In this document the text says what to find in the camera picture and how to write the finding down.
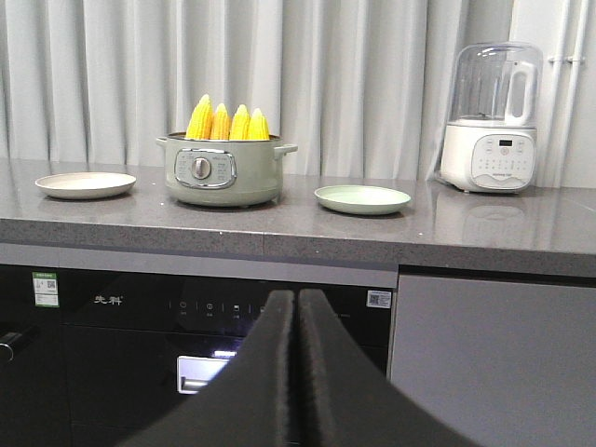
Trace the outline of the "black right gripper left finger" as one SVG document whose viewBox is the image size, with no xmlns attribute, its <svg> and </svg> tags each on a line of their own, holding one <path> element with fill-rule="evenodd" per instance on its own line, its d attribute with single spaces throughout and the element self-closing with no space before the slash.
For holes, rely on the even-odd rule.
<svg viewBox="0 0 596 447">
<path fill-rule="evenodd" d="M 292 291 L 272 291 L 235 357 L 123 446 L 284 446 L 290 434 Z"/>
</svg>

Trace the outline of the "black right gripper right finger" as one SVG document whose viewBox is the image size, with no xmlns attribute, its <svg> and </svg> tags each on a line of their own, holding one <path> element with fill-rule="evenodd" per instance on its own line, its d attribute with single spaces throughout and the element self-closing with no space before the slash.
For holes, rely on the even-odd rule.
<svg viewBox="0 0 596 447">
<path fill-rule="evenodd" d="M 475 446 L 393 387 L 325 294 L 297 298 L 299 421 L 304 446 Z"/>
</svg>

